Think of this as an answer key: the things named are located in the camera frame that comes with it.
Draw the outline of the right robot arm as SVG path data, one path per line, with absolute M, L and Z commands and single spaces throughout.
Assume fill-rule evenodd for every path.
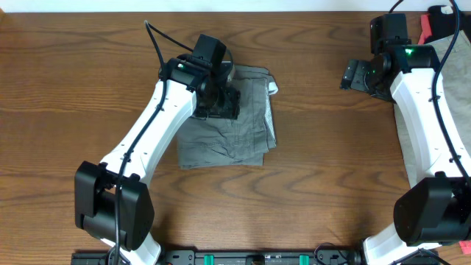
M 435 248 L 470 238 L 470 156 L 447 106 L 444 60 L 432 46 L 411 42 L 402 13 L 372 19 L 370 46 L 373 58 L 350 60 L 341 88 L 396 105 L 415 171 L 394 205 L 393 222 L 364 239 L 350 263 L 438 263 Z

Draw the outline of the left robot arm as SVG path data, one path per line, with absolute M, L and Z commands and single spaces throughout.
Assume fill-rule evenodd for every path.
M 72 264 L 157 264 L 149 186 L 163 153 L 190 117 L 236 119 L 240 92 L 229 84 L 235 66 L 218 39 L 200 35 L 187 54 L 164 63 L 149 103 L 100 163 L 84 161 L 74 176 L 75 224 L 110 246 L 74 253 Z

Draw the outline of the grey shorts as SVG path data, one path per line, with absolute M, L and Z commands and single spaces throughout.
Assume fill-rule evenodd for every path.
M 177 132 L 181 169 L 211 166 L 261 166 L 277 146 L 270 97 L 278 86 L 269 70 L 236 66 L 231 85 L 241 92 L 236 120 L 189 118 Z

